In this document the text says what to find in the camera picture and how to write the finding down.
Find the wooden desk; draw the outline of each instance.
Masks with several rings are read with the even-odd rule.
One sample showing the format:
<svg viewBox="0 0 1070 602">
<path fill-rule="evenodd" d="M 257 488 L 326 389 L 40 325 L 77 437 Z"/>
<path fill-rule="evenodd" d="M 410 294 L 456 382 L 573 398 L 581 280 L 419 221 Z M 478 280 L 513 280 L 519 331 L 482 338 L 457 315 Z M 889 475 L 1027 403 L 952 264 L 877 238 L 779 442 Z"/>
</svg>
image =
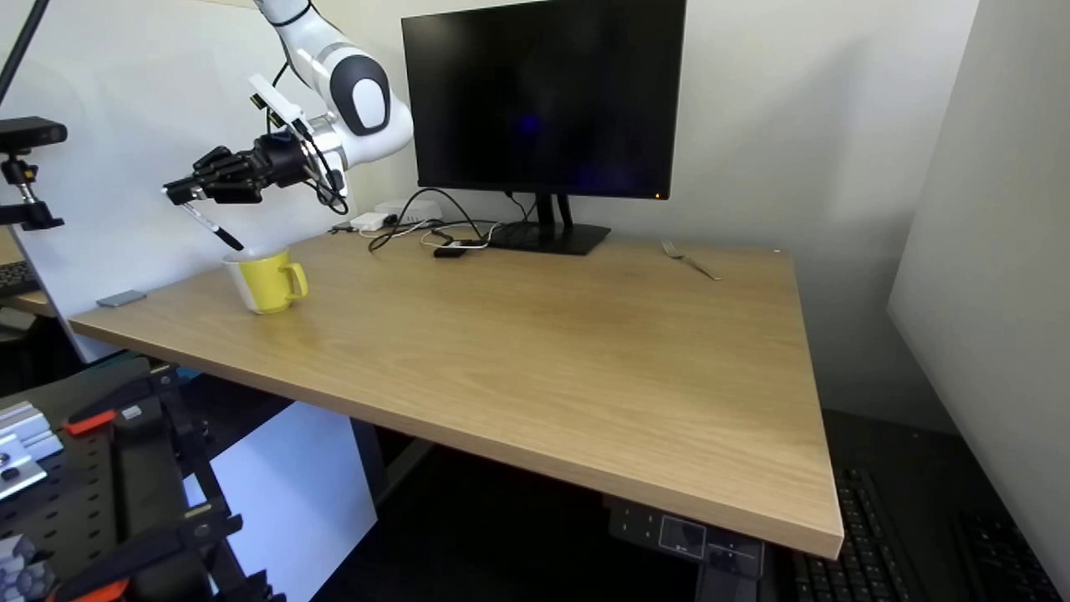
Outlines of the wooden desk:
<svg viewBox="0 0 1070 602">
<path fill-rule="evenodd" d="M 48 302 L 43 292 L 30 292 L 30 294 L 14 294 L 5 302 L 6 308 L 38 315 L 38 316 L 57 316 L 53 304 Z"/>
<path fill-rule="evenodd" d="M 23 257 L 23 250 L 14 241 L 10 227 L 0 227 L 0 264 L 21 260 L 21 257 Z"/>
<path fill-rule="evenodd" d="M 296 248 L 310 297 L 249 315 L 224 270 L 73 326 L 762 542 L 836 554 L 840 500 L 791 257 L 613 241 L 590 257 L 423 241 Z"/>
</svg>

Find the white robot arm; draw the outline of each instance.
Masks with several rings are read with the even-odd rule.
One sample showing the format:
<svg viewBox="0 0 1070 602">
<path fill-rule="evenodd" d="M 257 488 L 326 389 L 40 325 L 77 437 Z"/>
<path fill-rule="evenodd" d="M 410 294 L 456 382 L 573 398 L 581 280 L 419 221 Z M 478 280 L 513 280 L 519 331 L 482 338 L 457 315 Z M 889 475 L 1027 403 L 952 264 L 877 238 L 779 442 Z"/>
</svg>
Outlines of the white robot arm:
<svg viewBox="0 0 1070 602">
<path fill-rule="evenodd" d="M 326 99 L 303 118 L 264 77 L 251 77 L 254 104 L 272 115 L 272 130 L 251 150 L 214 148 L 191 178 L 164 185 L 174 204 L 214 196 L 254 204 L 261 186 L 310 185 L 332 212 L 344 214 L 344 172 L 395 155 L 410 137 L 410 115 L 390 95 L 387 75 L 341 37 L 310 0 L 257 0 L 277 30 L 297 80 Z"/>
</svg>

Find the yellow mug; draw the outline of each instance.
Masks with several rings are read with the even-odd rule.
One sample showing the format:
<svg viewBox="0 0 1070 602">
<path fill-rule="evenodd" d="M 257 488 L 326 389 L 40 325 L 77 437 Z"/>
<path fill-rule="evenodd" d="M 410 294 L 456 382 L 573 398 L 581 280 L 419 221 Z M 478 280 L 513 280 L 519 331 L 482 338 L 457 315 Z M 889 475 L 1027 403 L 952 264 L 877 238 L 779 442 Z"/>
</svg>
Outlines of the yellow mug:
<svg viewBox="0 0 1070 602">
<path fill-rule="evenodd" d="M 303 267 L 290 260 L 290 250 L 242 255 L 228 260 L 228 270 L 246 308 L 254 315 L 277 315 L 307 297 Z"/>
</svg>

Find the black floor mat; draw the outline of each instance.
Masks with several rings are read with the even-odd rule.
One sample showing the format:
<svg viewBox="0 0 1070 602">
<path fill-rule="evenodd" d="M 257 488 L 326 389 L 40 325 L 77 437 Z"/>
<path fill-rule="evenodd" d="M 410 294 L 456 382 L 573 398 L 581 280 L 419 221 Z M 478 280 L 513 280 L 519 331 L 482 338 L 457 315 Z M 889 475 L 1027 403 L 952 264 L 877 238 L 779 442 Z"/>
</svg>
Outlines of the black floor mat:
<svg viewBox="0 0 1070 602">
<path fill-rule="evenodd" d="M 317 602 L 688 602 L 688 561 L 607 532 L 594 493 L 435 448 Z"/>
</svg>

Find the black monitor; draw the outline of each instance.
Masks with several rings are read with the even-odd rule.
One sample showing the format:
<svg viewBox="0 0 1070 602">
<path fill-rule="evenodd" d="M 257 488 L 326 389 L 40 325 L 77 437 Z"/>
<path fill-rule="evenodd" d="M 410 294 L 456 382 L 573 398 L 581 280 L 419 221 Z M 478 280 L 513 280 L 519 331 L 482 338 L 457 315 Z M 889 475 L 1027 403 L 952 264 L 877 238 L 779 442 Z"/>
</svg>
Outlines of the black monitor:
<svg viewBox="0 0 1070 602">
<path fill-rule="evenodd" d="M 548 0 L 407 17 L 423 186 L 528 192 L 496 248 L 593 250 L 570 194 L 666 202 L 685 0 Z"/>
</svg>

